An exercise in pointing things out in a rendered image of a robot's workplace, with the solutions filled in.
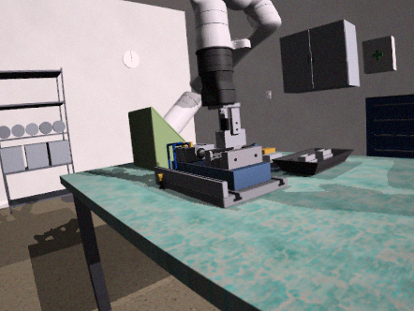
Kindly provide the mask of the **yellow block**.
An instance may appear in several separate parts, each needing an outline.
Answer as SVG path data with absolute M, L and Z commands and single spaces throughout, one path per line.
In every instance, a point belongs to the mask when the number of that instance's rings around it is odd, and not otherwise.
M 269 150 L 267 150 L 267 149 L 269 149 Z M 275 153 L 275 148 L 264 148 L 264 149 L 261 149 L 261 151 L 262 151 L 263 155 L 269 154 L 269 153 Z

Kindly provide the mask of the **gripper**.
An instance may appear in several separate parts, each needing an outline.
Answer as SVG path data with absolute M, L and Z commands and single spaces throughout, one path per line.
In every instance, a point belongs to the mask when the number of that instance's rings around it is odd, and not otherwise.
M 208 110 L 218 109 L 219 129 L 241 133 L 240 103 L 232 82 L 232 56 L 251 48 L 250 40 L 230 41 L 229 27 L 223 23 L 206 23 L 196 29 L 196 55 L 201 78 L 201 104 Z M 233 104 L 230 104 L 233 103 Z

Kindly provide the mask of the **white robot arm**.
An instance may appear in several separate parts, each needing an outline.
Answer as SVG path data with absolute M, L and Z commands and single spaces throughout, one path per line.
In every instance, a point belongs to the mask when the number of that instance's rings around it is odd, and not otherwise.
M 233 67 L 281 25 L 281 19 L 270 0 L 190 0 L 190 3 L 194 11 L 196 29 L 214 22 L 229 26 L 227 8 L 244 11 L 253 31 L 248 37 L 231 41 L 248 39 L 251 49 L 232 56 Z M 202 83 L 198 72 L 192 77 L 189 85 L 197 93 L 184 92 L 163 117 L 179 134 L 202 105 Z

